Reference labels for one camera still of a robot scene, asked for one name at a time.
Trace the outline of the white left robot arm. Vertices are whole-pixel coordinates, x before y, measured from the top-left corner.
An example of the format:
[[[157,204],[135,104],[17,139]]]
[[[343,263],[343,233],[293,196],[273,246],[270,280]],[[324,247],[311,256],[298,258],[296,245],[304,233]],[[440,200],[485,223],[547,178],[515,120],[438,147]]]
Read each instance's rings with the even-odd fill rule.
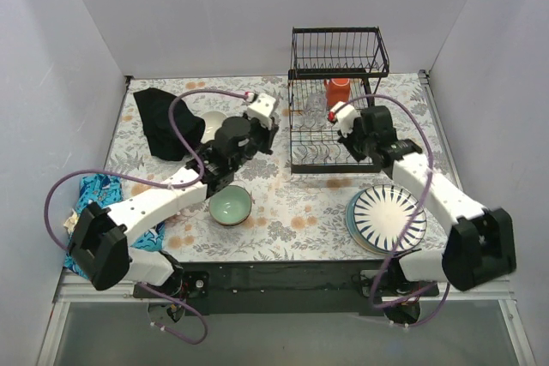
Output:
[[[214,139],[198,151],[205,164],[202,176],[191,160],[161,188],[105,208],[90,203],[75,226],[69,255],[98,291],[131,280],[153,286],[163,297],[176,296],[183,285],[179,262],[165,251],[138,249],[135,242],[159,222],[222,191],[257,153],[270,154],[278,129],[276,123],[265,127],[246,115],[225,119]]]

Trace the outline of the blue patterned cloth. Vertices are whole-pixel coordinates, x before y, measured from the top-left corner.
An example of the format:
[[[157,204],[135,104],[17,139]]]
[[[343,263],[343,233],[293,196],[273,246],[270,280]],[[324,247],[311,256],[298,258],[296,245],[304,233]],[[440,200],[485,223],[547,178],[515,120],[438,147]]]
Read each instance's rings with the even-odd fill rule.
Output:
[[[83,177],[80,181],[79,194],[78,201],[72,209],[72,214],[63,224],[69,237],[72,237],[81,212],[88,204],[96,202],[100,207],[107,207],[124,199],[120,179],[105,174],[93,174]],[[161,221],[141,235],[132,247],[148,252],[160,251],[162,250],[165,232],[166,223]]]

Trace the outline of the black cloth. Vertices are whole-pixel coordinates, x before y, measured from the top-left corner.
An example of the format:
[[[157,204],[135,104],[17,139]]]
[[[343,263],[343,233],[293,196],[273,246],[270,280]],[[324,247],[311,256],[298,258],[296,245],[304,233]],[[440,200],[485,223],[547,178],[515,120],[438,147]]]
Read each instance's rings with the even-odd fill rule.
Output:
[[[168,109],[176,96],[153,87],[135,92],[133,96],[151,155],[165,161],[180,161],[189,155],[169,122]],[[204,120],[195,116],[184,101],[177,102],[173,118],[181,136],[196,149],[205,130]]]

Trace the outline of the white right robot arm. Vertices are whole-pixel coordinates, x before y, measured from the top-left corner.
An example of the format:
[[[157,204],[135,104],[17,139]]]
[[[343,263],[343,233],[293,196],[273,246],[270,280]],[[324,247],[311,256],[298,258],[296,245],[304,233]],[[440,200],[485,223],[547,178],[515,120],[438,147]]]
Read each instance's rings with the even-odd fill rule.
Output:
[[[329,120],[339,128],[340,143],[356,159],[375,166],[414,197],[444,229],[441,250],[399,252],[387,268],[389,288],[411,293],[420,281],[446,282],[468,291],[516,270],[513,222],[501,207],[489,209],[471,199],[443,174],[434,171],[432,153],[410,139],[400,139],[385,106],[357,111],[337,103]]]

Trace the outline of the clear faceted glass tumbler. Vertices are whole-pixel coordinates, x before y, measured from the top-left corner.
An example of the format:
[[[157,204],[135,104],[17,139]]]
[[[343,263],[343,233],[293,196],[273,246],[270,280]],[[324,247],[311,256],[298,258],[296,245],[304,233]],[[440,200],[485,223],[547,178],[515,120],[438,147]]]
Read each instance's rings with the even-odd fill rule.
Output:
[[[305,102],[304,114],[314,122],[323,120],[326,111],[327,100],[322,93],[312,93]]]

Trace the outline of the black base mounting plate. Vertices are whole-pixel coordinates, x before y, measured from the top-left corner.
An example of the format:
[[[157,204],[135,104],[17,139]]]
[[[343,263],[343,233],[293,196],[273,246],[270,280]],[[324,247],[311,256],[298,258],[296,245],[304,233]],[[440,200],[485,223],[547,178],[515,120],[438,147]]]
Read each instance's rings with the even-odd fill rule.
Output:
[[[183,297],[203,315],[356,313],[380,260],[185,262]]]

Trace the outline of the orange ceramic mug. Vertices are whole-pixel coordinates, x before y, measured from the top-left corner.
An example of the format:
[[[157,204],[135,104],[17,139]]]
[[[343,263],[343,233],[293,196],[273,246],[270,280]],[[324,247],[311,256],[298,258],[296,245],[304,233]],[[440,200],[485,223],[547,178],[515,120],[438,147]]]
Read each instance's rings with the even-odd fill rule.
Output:
[[[331,109],[339,102],[347,102],[351,93],[351,80],[349,78],[324,79],[327,107]]]

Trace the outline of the green celadon bowl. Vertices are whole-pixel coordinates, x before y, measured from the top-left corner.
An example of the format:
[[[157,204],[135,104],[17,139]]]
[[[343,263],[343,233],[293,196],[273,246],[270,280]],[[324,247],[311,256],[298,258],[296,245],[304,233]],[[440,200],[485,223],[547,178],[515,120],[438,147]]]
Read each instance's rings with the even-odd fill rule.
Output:
[[[235,226],[244,222],[251,213],[252,199],[249,192],[230,185],[212,196],[208,210],[212,219],[220,225]]]

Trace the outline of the black wire dish rack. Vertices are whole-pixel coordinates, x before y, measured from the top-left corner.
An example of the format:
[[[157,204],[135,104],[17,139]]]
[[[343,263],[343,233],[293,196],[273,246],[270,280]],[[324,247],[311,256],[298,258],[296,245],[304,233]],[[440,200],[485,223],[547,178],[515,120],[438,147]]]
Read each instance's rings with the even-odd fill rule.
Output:
[[[339,143],[329,121],[335,105],[350,99],[356,110],[374,105],[389,74],[379,27],[295,27],[288,70],[290,169],[296,174],[374,172]]]

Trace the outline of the floral table mat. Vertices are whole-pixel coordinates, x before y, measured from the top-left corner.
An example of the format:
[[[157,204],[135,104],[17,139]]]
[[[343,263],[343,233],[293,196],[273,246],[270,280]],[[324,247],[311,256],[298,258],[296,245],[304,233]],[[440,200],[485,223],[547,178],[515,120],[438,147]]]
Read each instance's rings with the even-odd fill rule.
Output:
[[[178,95],[202,115],[218,111],[241,114],[240,100],[229,93],[253,91],[275,96],[280,125],[270,156],[247,162],[235,183],[251,196],[250,216],[240,225],[215,222],[208,204],[195,204],[147,231],[137,241],[145,250],[163,249],[180,261],[267,261],[366,259],[369,253],[350,237],[347,203],[360,190],[384,184],[383,174],[299,175],[290,170],[287,80],[283,76],[133,80],[119,117],[107,168],[125,175],[123,198],[139,195],[148,181],[163,181],[179,163],[157,159],[149,151],[134,96],[148,88]]]

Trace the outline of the blue striped white plate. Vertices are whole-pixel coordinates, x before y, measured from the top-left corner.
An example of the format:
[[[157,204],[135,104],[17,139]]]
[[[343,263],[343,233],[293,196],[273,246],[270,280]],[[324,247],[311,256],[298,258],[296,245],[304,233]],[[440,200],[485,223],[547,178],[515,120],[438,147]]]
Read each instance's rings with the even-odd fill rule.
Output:
[[[384,226],[395,235],[392,250],[402,253],[421,243],[426,234],[426,213],[416,208],[417,200],[409,191],[393,184],[364,190],[377,202]]]

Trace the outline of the white bowl stack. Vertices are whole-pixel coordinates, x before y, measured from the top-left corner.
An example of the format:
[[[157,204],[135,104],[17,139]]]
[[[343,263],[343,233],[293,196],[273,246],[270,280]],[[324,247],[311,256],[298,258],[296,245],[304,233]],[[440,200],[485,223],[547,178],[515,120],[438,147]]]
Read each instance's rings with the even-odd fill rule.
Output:
[[[205,130],[201,143],[206,143],[214,139],[215,133],[222,126],[226,115],[220,111],[209,111],[202,115],[202,119],[205,122]]]

